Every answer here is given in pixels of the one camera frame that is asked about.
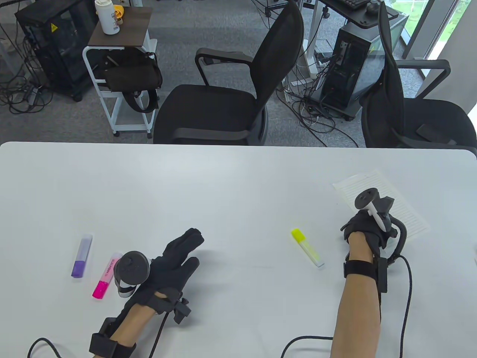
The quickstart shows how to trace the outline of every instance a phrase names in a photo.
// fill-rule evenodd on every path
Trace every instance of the pink highlighter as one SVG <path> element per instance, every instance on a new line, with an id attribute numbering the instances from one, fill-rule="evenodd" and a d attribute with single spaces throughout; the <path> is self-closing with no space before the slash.
<path id="1" fill-rule="evenodd" d="M 103 275 L 99 279 L 98 285 L 94 289 L 94 292 L 93 292 L 94 298 L 97 298 L 98 300 L 103 299 L 104 294 L 106 293 L 106 290 L 108 289 L 109 283 L 111 282 L 111 279 L 114 276 L 114 265 L 116 265 L 116 262 L 118 262 L 122 256 L 123 255 L 120 253 L 113 254 L 113 256 L 108 262 L 108 265 L 106 266 L 106 269 L 104 270 Z"/>

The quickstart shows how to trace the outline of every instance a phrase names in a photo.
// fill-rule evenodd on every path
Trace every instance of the purple highlighter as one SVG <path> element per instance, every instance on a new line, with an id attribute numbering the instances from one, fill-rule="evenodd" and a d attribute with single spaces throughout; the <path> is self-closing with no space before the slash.
<path id="1" fill-rule="evenodd" d="M 88 258 L 89 248 L 91 242 L 93 241 L 93 236 L 90 234 L 83 235 L 81 239 L 80 248 L 76 254 L 76 260 L 74 261 L 73 271 L 71 272 L 71 277 L 82 278 L 84 273 L 84 268 L 86 267 L 86 259 Z"/>

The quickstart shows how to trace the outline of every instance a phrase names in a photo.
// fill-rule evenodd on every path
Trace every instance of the black computer case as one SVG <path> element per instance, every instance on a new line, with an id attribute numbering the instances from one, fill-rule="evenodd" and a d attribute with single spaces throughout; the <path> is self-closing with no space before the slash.
<path id="1" fill-rule="evenodd" d="M 82 52 L 98 22 L 93 1 L 37 0 L 15 16 L 47 79 L 39 85 L 81 101 L 91 84 Z M 92 66 L 99 57 L 88 56 Z"/>
<path id="2" fill-rule="evenodd" d="M 408 16 L 390 21 L 393 50 Z M 320 101 L 333 109 L 346 109 L 379 79 L 384 68 L 384 49 L 377 26 L 362 29 L 349 22 L 336 39 L 333 60 L 323 83 Z"/>

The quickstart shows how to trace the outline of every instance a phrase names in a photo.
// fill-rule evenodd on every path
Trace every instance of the office chair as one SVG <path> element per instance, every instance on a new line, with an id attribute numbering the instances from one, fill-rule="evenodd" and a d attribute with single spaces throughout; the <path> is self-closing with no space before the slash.
<path id="1" fill-rule="evenodd" d="M 254 58 L 201 48 L 195 61 L 205 85 L 182 84 L 157 114 L 154 144 L 263 145 L 265 104 L 295 65 L 303 43 L 303 19 L 294 1 L 282 10 Z M 249 92 L 210 86 L 199 59 L 244 63 L 257 98 Z"/>
<path id="2" fill-rule="evenodd" d="M 379 10 L 378 26 L 385 52 L 385 64 L 378 82 L 360 99 L 366 146 L 466 149 L 477 156 L 476 132 L 464 110 L 451 102 L 424 99 L 449 76 L 449 62 L 394 60 L 384 1 L 381 2 Z M 442 69 L 443 72 L 417 98 L 404 98 L 399 68 Z M 421 126 L 428 132 L 431 131 L 431 135 L 426 136 L 427 140 L 416 132 L 420 131 Z"/>

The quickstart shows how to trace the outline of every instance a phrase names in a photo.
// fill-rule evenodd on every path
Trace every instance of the black bag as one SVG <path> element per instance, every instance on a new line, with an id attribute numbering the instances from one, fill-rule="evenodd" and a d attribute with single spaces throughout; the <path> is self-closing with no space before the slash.
<path id="1" fill-rule="evenodd" d="M 133 110 L 150 113 L 159 108 L 156 89 L 162 86 L 162 75 L 155 53 L 145 53 L 135 47 L 108 51 L 100 67 L 109 89 L 122 92 Z M 135 100 L 142 91 L 149 94 L 149 104 L 145 109 Z"/>

